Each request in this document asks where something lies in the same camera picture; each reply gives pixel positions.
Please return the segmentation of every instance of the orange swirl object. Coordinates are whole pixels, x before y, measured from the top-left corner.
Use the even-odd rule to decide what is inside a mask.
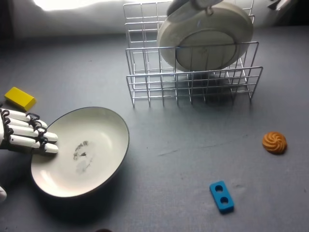
[[[263,147],[272,154],[283,154],[288,144],[283,134],[279,132],[269,132],[262,140]]]

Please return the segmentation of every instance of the white wall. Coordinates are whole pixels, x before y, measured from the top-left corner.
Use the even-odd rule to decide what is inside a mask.
[[[105,1],[78,9],[44,11],[32,0],[12,0],[14,32],[17,38],[123,33],[125,3],[130,2]],[[274,23],[277,12],[267,8],[271,3],[270,0],[254,1],[256,27],[271,26]],[[251,0],[237,0],[236,4],[248,7]]]

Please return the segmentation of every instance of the blue block with holes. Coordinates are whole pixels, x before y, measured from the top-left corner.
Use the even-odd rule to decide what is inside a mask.
[[[224,181],[213,183],[209,186],[214,201],[222,214],[232,212],[234,210],[234,202],[225,186]]]

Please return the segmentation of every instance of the robotic hand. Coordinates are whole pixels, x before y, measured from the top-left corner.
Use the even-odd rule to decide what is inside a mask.
[[[0,149],[44,156],[58,152],[53,144],[58,140],[57,135],[47,132],[47,124],[38,115],[1,107],[0,103]],[[0,202],[5,198],[6,192],[0,187]]]

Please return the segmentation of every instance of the plate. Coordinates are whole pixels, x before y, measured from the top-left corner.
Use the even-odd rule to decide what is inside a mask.
[[[228,2],[212,10],[197,11],[187,2],[165,20],[157,41],[159,47],[170,47],[160,50],[169,65],[185,72],[218,70],[245,53],[253,35],[250,17]]]
[[[33,155],[37,186],[55,197],[75,197],[106,183],[118,170],[129,146],[129,130],[114,111],[87,107],[58,118],[48,131],[57,134],[58,154]]]

